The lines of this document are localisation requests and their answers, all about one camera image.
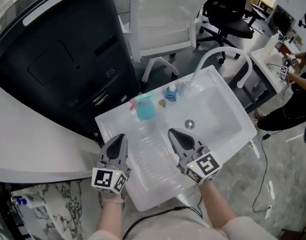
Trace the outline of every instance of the person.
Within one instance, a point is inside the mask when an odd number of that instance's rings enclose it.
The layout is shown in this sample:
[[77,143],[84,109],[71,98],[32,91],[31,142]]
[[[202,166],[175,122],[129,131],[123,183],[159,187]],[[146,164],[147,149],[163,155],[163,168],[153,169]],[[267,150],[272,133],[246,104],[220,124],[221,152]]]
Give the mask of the person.
[[301,69],[306,65],[306,52],[295,54],[300,59],[300,64],[296,67],[295,72],[288,72],[289,83],[294,82],[291,87],[293,95],[283,107],[280,107],[270,114],[263,116],[256,112],[255,125],[258,129],[265,131],[280,131],[293,128],[306,122],[306,72],[299,76]]
[[[276,240],[249,217],[237,217],[210,180],[199,186],[210,227],[190,209],[174,210],[139,222],[128,240]],[[122,239],[120,195],[104,194],[98,231],[89,240]]]

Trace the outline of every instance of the black office chair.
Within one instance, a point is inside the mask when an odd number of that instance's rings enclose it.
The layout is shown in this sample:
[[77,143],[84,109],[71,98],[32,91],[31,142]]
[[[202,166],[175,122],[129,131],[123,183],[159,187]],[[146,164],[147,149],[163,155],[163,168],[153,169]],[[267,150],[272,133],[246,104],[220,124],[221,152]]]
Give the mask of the black office chair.
[[[227,44],[235,47],[230,41],[227,40],[228,35],[239,38],[251,39],[253,37],[252,30],[249,25],[243,20],[245,13],[245,4],[247,0],[208,0],[203,7],[202,14],[208,17],[211,25],[218,28],[218,33],[201,26],[199,32],[207,31],[212,36],[204,37],[196,40],[198,47],[200,42],[217,41],[221,47]],[[222,52],[223,58],[218,60],[218,63],[223,64],[226,55]],[[235,59],[238,59],[240,54],[236,54]]]

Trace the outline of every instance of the sink basin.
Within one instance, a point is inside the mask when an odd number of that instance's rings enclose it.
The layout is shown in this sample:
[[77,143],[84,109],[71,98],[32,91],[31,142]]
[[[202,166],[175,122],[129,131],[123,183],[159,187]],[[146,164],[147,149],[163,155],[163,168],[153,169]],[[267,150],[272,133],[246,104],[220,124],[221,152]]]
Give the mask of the sink basin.
[[[95,118],[105,142],[124,133],[128,139],[127,164],[132,169],[125,187],[139,211],[177,196],[195,183],[176,168],[179,161],[168,140],[170,128],[185,129],[204,140],[224,164],[255,135],[256,130],[239,100],[214,66],[201,69],[190,92],[166,108],[158,105],[165,86],[153,90],[156,116],[140,121],[125,103]],[[192,74],[174,81],[178,86]]]

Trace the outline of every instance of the gray floor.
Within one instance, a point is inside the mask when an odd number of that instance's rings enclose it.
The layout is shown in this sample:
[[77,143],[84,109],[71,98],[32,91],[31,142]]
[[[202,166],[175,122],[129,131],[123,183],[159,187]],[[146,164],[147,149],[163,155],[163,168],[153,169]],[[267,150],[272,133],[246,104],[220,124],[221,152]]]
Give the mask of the gray floor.
[[[129,3],[126,0],[116,0],[116,7],[119,13],[129,11]],[[120,14],[120,16],[124,23],[129,19],[127,13]],[[264,47],[272,33],[263,21],[256,22],[255,25],[258,27],[261,25],[265,33],[260,34],[256,31],[252,39],[240,39],[233,36],[229,36],[228,39],[245,52]],[[197,38],[207,35],[206,33],[198,34]],[[201,46],[195,50],[186,50],[176,54],[174,59],[170,59],[168,56],[165,58],[179,70],[179,77],[183,77],[194,72],[201,57],[208,50],[217,46],[216,42],[205,42],[201,43]],[[227,54],[224,65],[220,66],[217,58],[221,55],[215,54],[205,62],[205,66],[214,65],[226,82],[229,82],[245,63],[243,58],[234,60],[234,55]],[[139,81],[147,63],[148,61],[143,59],[141,63],[134,64]],[[168,69],[157,65],[151,71],[146,91],[153,90],[171,81],[171,73]],[[253,73],[248,79],[246,87],[252,91],[258,81],[258,77]],[[244,107],[250,104],[241,90],[235,88],[233,91]],[[261,88],[257,88],[255,92],[261,92]],[[260,110],[265,115],[279,108],[281,104],[282,94],[279,94],[264,104]],[[255,148],[251,144],[246,145],[224,165],[215,180],[219,191],[238,216],[251,217],[276,237],[280,234],[281,229],[300,231],[306,226],[306,144],[303,141],[303,136],[301,136],[304,127],[305,124],[299,125],[263,141],[263,148],[268,160],[268,170],[261,194],[254,208],[263,210],[268,205],[272,205],[272,212],[268,219],[265,220],[265,212],[254,213],[252,211],[252,204],[260,190],[266,167],[261,146],[262,136],[266,132],[259,131],[253,140]],[[269,181],[272,181],[273,184],[275,200],[272,199],[268,191]],[[187,205],[196,206],[200,194],[198,189],[194,187],[178,198]]]

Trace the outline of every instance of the faucet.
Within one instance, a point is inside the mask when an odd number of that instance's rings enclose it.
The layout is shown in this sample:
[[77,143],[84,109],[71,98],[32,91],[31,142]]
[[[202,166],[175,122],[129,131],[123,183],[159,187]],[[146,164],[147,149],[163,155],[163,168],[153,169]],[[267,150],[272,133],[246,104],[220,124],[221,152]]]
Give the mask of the faucet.
[[253,64],[252,64],[252,61],[250,59],[250,57],[243,51],[241,51],[240,49],[237,49],[237,48],[234,48],[234,47],[227,47],[227,46],[224,46],[224,47],[218,47],[218,48],[215,48],[215,49],[212,49],[212,50],[209,50],[206,54],[204,54],[204,56],[202,57],[202,59],[199,61],[199,64],[197,65],[196,69],[195,69],[195,72],[189,82],[189,86],[193,86],[194,83],[195,83],[195,80],[197,78],[197,74],[198,72],[201,70],[201,68],[203,67],[204,65],[204,62],[213,54],[216,54],[216,53],[219,53],[219,52],[235,52],[237,54],[240,54],[242,55],[245,59],[246,59],[246,62],[248,64],[248,70],[247,72],[245,73],[245,75],[242,77],[242,79],[240,81],[237,82],[236,86],[238,88],[242,88],[246,82],[246,80],[249,78],[249,76],[251,75],[252,73],[252,70],[253,70]]

